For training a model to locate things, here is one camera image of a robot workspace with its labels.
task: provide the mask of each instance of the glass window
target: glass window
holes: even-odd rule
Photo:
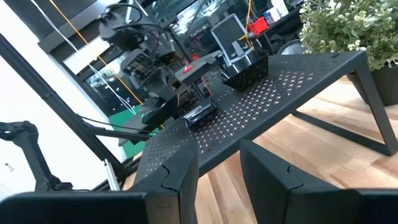
[[[107,66],[99,70],[99,73],[103,78],[98,75],[92,75],[85,80],[85,83],[90,86],[105,102],[106,107],[108,107],[107,111],[112,111],[112,114],[126,110],[121,99],[125,104],[129,104],[132,107],[139,105],[139,102],[133,97],[130,91],[132,91],[141,101],[144,101],[147,96],[147,92],[145,90],[137,90],[133,87],[129,75],[120,71],[120,64],[125,57],[126,56],[122,54],[112,62],[108,63]],[[119,81],[119,78],[124,82],[128,89]]]

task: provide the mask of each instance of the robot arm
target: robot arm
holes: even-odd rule
[[[36,192],[72,189],[71,183],[61,182],[58,177],[51,174],[50,168],[37,143],[39,132],[34,124],[28,121],[0,122],[0,139],[12,141],[23,150],[36,180]]]

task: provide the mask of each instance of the wooden floor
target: wooden floor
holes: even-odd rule
[[[398,134],[398,106],[386,108]],[[345,78],[299,111],[382,141],[369,107]],[[341,188],[398,188],[398,154],[385,157],[288,116],[254,140],[295,166]],[[131,186],[134,175],[126,182]],[[198,181],[198,222],[257,223],[242,178],[239,152]]]

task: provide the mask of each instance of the metal rod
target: metal rod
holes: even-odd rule
[[[105,170],[106,170],[106,174],[107,174],[107,178],[108,178],[109,188],[112,191],[120,191],[118,181],[116,179],[116,176],[114,175],[112,164],[110,164],[108,162],[108,160],[105,159],[104,166],[105,166]]]

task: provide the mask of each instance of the white wall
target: white wall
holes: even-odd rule
[[[37,45],[36,36],[0,1],[0,33],[38,71],[70,108],[86,117],[108,122],[106,116]],[[0,58],[0,121],[28,120],[39,129],[39,145],[54,175],[75,189],[92,189],[106,178],[101,161],[52,111],[34,90]],[[126,159],[115,138],[99,138],[120,160]],[[0,170],[8,162],[12,172],[0,172],[0,182],[13,192],[34,189],[34,178],[22,151],[0,140]]]

